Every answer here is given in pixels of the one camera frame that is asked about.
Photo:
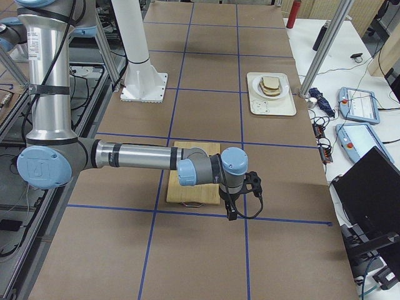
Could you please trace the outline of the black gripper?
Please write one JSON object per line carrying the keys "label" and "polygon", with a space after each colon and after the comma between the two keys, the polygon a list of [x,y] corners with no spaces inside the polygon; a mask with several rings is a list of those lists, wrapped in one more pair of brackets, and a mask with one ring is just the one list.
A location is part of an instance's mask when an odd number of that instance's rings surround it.
{"label": "black gripper", "polygon": [[261,178],[258,176],[257,172],[250,171],[244,175],[242,193],[253,193],[254,196],[262,196]]}

